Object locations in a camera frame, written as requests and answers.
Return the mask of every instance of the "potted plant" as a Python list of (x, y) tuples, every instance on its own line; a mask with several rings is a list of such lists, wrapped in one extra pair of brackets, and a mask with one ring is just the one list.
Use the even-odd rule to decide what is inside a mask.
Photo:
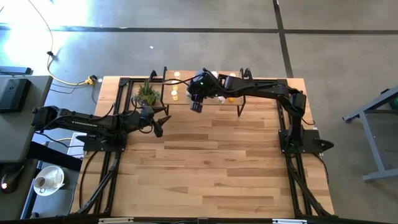
[(135, 97), (140, 105), (144, 100), (148, 105), (154, 105), (156, 100), (160, 99), (160, 93), (154, 90), (153, 85), (150, 85), (148, 80), (145, 80), (144, 86), (139, 85), (138, 94)]

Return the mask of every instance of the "black box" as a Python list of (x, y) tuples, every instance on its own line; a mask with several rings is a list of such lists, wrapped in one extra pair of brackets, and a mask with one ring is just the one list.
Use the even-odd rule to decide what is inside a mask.
[(21, 112), (30, 84), (26, 78), (7, 79), (0, 90), (0, 113)]

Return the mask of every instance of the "wooden tabletop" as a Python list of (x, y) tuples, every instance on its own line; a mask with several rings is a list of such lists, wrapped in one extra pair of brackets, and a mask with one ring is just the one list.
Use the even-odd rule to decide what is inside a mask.
[[(95, 115), (108, 112), (116, 99), (119, 78), (104, 77)], [(306, 92), (303, 79), (287, 80), (289, 86)], [(162, 138), (138, 131), (129, 135), (112, 216), (294, 217), (286, 161), (279, 152), (275, 100), (247, 97), (240, 118), (231, 106), (204, 106), (201, 114), (187, 105), (170, 107), (172, 117), (163, 126)], [(304, 119), (312, 122), (308, 101)], [(98, 185), (103, 157), (99, 152), (89, 164), (83, 202)], [(302, 157), (309, 189), (333, 213), (322, 163), (311, 154)], [(79, 183), (72, 212), (78, 210)], [(108, 189), (104, 192), (102, 208)], [(302, 193), (298, 196), (305, 211)]]
[[(189, 78), (197, 75), (196, 71), (186, 71), (186, 70), (167, 70), (165, 75), (165, 80), (175, 78), (174, 73), (180, 73), (180, 80), (187, 80)], [(235, 71), (216, 71), (217, 74), (230, 75), (235, 74), (236, 77), (242, 78), (241, 72)], [(187, 86), (183, 83), (178, 84), (177, 96), (178, 100), (173, 100), (171, 92), (173, 91), (172, 85), (164, 86), (164, 94), (163, 94), (163, 103), (165, 105), (189, 105), (192, 101), (191, 98), (187, 97), (186, 91)], [(218, 100), (218, 97), (215, 98), (207, 98), (203, 100), (203, 105), (225, 105), (225, 106), (240, 106), (243, 105), (243, 96), (239, 98), (234, 98), (233, 101), (225, 100), (223, 103)]]

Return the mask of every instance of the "yellow extension cord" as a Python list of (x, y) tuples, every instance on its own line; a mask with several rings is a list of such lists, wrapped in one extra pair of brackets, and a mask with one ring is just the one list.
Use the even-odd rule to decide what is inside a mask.
[(39, 10), (37, 10), (37, 8), (35, 7), (35, 5), (33, 5), (33, 3), (32, 3), (30, 0), (28, 0), (28, 1), (29, 1), (29, 3), (33, 6), (33, 8), (36, 10), (36, 12), (39, 14), (39, 16), (42, 18), (42, 20), (44, 21), (45, 25), (46, 25), (47, 28), (49, 29), (49, 32), (50, 32), (50, 35), (51, 35), (51, 48), (50, 48), (50, 51), (47, 52), (47, 54), (49, 55), (49, 57), (48, 57), (48, 59), (47, 59), (47, 66), (46, 66), (49, 75), (50, 75), (53, 79), (55, 79), (56, 81), (58, 81), (58, 82), (60, 82), (60, 83), (64, 83), (64, 84), (66, 84), (66, 85), (73, 85), (73, 86), (78, 86), (78, 85), (94, 85), (94, 80), (92, 79), (92, 77), (88, 77), (85, 81), (80, 82), (80, 83), (70, 83), (70, 82), (66, 82), (66, 81), (63, 81), (63, 80), (61, 80), (61, 79), (55, 77), (55, 75), (53, 75), (53, 74), (50, 72), (50, 64), (51, 64), (51, 62), (52, 62), (52, 61), (50, 62), (50, 57), (53, 55), (52, 49), (53, 49), (53, 46), (54, 46), (54, 38), (53, 38), (53, 35), (52, 35), (52, 32), (51, 32), (50, 26), (47, 24), (47, 21), (46, 21), (46, 20), (44, 19), (44, 17), (41, 15), (41, 13), (39, 12)]

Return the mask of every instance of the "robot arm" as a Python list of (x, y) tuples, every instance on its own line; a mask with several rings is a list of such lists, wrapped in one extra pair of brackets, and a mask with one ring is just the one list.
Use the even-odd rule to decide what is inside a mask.
[(55, 128), (69, 129), (87, 133), (86, 136), (78, 136), (85, 144), (86, 151), (117, 151), (122, 149), (129, 133), (147, 126), (152, 126), (155, 135), (159, 138), (163, 135), (162, 125), (170, 116), (154, 121), (154, 115), (165, 108), (143, 106), (141, 112), (127, 111), (122, 114), (102, 117), (92, 114), (77, 113), (56, 106), (44, 106), (35, 108), (33, 127), (35, 131), (51, 130)]
[(324, 151), (333, 147), (333, 144), (327, 141), (321, 141), (320, 139), (313, 141), (317, 136), (317, 132), (305, 131), (303, 129), (301, 120), (305, 113), (307, 97), (302, 91), (285, 84), (277, 82), (251, 82), (222, 74), (219, 74), (218, 78), (215, 78), (210, 71), (204, 68), (203, 71), (198, 72), (198, 75), (190, 81), (187, 90), (191, 94), (191, 110), (198, 113), (201, 112), (203, 107), (203, 99), (207, 97), (223, 96), (225, 98), (236, 98), (247, 95), (276, 99), (292, 118), (292, 125), (289, 127), (288, 134), (284, 137), (285, 141), (281, 141), (281, 143), (288, 144), (288, 146), (285, 147), (283, 145), (283, 148), (286, 148), (290, 152), (301, 150), (305, 142), (307, 143), (307, 147), (310, 147), (313, 151)]

